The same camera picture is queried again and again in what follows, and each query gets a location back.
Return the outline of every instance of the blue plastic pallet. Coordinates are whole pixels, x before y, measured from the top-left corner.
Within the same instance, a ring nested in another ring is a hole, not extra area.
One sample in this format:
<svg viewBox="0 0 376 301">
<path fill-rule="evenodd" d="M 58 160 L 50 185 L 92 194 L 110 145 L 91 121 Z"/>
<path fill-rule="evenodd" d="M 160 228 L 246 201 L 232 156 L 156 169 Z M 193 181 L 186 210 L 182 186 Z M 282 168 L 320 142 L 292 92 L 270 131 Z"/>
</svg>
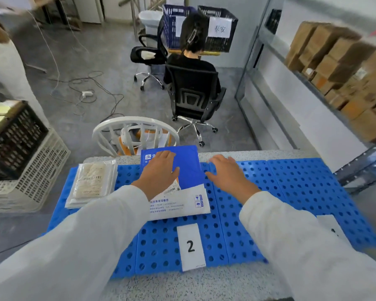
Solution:
<svg viewBox="0 0 376 301">
<path fill-rule="evenodd" d="M 65 208 L 65 202 L 70 194 L 72 184 L 75 179 L 77 167 L 71 168 L 65 182 L 64 188 L 61 192 L 60 199 L 55 207 L 52 218 L 49 222 L 47 231 L 49 232 L 60 224 L 67 216 L 77 212 L 79 209 L 67 209 Z M 118 166 L 118 175 L 115 184 L 115 190 L 124 185 L 129 185 L 133 181 L 137 180 L 140 176 L 140 165 L 130 166 Z M 132 242 L 121 254 L 120 260 L 112 274 L 111 278 L 124 278 L 131 277 L 135 274 L 135 259 L 136 259 L 136 247 L 137 247 L 137 235 L 133 238 Z"/>
<path fill-rule="evenodd" d="M 208 171 L 206 163 L 201 163 L 201 166 L 203 172 Z M 229 263 L 214 190 L 207 177 L 205 188 L 208 192 L 211 213 L 150 221 L 142 227 L 138 233 L 136 274 L 182 271 L 177 226 L 192 223 L 198 223 L 199 226 L 206 266 Z"/>
<path fill-rule="evenodd" d="M 277 184 L 267 161 L 244 161 L 237 162 L 237 164 L 244 171 L 245 177 L 255 183 L 259 189 L 269 191 L 279 199 L 284 199 L 283 192 Z M 212 173 L 216 174 L 216 167 L 213 164 L 210 164 L 210 168 Z M 242 204 L 217 186 L 214 186 L 214 188 L 229 262 L 231 264 L 260 260 L 267 262 L 239 220 Z"/>
<path fill-rule="evenodd" d="M 356 250 L 376 246 L 376 234 L 320 158 L 268 161 L 285 202 L 314 215 L 332 214 Z"/>
</svg>

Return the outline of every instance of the black shirt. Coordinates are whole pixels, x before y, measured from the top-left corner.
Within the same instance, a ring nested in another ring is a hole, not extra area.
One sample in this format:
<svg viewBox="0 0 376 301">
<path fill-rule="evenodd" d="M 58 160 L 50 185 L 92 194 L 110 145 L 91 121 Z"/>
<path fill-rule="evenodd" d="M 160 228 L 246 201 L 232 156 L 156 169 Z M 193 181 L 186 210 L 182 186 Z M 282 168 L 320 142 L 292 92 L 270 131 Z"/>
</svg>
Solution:
<svg viewBox="0 0 376 301">
<path fill-rule="evenodd" d="M 199 60 L 199 59 L 188 58 L 188 57 L 185 57 L 184 55 L 177 55 L 177 54 L 170 55 L 170 57 L 168 57 L 167 59 L 167 64 L 180 66 L 180 67 L 184 67 L 187 69 L 209 70 L 211 72 L 216 72 L 216 69 L 213 64 L 207 61 Z M 172 82 L 171 75 L 167 69 L 165 70 L 163 81 L 165 84 L 169 84 Z M 199 84 L 199 87 L 202 87 L 201 79 L 198 79 L 195 82 Z M 219 79 L 217 79 L 216 93 L 219 94 L 220 92 L 221 92 L 220 81 Z"/>
</svg>

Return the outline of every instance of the white plastic crate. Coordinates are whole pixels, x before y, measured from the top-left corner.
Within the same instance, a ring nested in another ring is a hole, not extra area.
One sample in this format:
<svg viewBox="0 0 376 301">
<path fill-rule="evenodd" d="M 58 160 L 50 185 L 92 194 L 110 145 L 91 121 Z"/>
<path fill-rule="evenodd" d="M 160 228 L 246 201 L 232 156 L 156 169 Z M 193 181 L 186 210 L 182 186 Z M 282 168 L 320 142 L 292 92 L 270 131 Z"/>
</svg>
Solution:
<svg viewBox="0 0 376 301">
<path fill-rule="evenodd" d="M 54 129 L 16 181 L 0 181 L 0 212 L 35 212 L 45 202 L 70 150 Z"/>
</svg>

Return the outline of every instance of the person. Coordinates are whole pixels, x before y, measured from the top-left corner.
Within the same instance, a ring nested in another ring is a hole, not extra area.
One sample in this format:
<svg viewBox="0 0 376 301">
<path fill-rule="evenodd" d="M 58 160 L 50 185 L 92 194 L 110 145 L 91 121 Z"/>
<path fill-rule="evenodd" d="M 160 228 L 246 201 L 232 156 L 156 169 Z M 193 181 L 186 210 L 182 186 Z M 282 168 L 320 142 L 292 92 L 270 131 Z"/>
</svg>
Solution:
<svg viewBox="0 0 376 301">
<path fill-rule="evenodd" d="M 213 64 L 199 59 L 201 52 L 205 49 L 206 38 L 208 36 L 209 19 L 201 13 L 189 14 L 181 26 L 180 48 L 181 55 L 171 54 L 167 59 L 167 64 L 195 70 L 208 70 L 216 72 Z M 170 84 L 171 74 L 166 69 L 163 78 L 164 83 Z M 207 88 L 206 80 L 195 80 L 196 88 Z M 217 79 L 216 94 L 221 92 L 220 81 Z"/>
<path fill-rule="evenodd" d="M 0 264 L 0 300 L 99 298 L 121 253 L 149 219 L 149 201 L 174 182 L 175 154 L 158 152 L 141 177 L 90 202 Z M 246 180 L 233 158 L 210 159 L 206 175 L 243 204 L 239 218 L 296 301 L 376 301 L 376 262 Z"/>
</svg>

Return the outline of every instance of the black office chair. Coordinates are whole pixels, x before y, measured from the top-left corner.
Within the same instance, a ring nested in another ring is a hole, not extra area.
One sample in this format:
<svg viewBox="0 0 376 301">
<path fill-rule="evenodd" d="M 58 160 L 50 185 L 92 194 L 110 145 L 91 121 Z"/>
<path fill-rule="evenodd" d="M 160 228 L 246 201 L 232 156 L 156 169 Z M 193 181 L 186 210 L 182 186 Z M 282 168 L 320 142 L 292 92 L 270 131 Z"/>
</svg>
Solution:
<svg viewBox="0 0 376 301">
<path fill-rule="evenodd" d="M 189 122 L 180 127 L 178 132 L 191 125 L 194 126 L 199 145 L 203 147 L 205 143 L 202 141 L 197 125 L 209 126 L 213 133 L 217 133 L 218 129 L 205 121 L 211 119 L 213 113 L 220 107 L 226 88 L 222 87 L 221 92 L 216 94 L 217 72 L 186 69 L 167 63 L 165 67 L 169 70 L 172 80 L 167 91 L 171 99 L 173 121 L 180 118 Z M 206 86 L 201 88 L 196 80 L 204 80 L 201 84 Z"/>
<path fill-rule="evenodd" d="M 165 64 L 165 62 L 167 60 L 168 52 L 167 52 L 167 49 L 164 47 L 163 42 L 161 41 L 161 34 L 163 32 L 163 29 L 164 29 L 164 16 L 160 20 L 159 27 L 158 27 L 158 34 L 157 35 L 149 35 L 148 34 L 148 35 L 140 35 L 139 36 L 139 41 L 140 41 L 140 43 L 143 46 L 136 46 L 136 47 L 134 47 L 132 49 L 132 51 L 131 51 L 131 61 L 132 62 L 134 62 L 134 63 L 143 63 L 143 64 L 148 65 L 148 66 L 151 66 L 151 65 L 163 65 L 163 64 Z M 156 47 L 148 47 L 148 46 L 146 46 L 144 44 L 144 42 L 142 41 L 142 38 L 150 38 L 150 39 L 155 40 L 158 43 L 157 48 Z M 148 52 L 155 53 L 155 58 L 154 59 L 148 59 L 148 60 L 143 59 L 141 57 L 142 51 L 148 51 Z M 141 91 L 144 90 L 145 82 L 150 77 L 153 77 L 154 79 L 156 79 L 158 81 L 158 83 L 160 83 L 161 89 L 164 90 L 164 85 L 163 85 L 162 81 L 159 78 L 157 78 L 156 76 L 152 75 L 151 73 L 137 73 L 137 74 L 135 74 L 135 76 L 134 76 L 134 81 L 135 82 L 138 81 L 138 79 L 137 79 L 138 75 L 144 75 L 144 76 L 146 76 L 142 80 Z"/>
</svg>

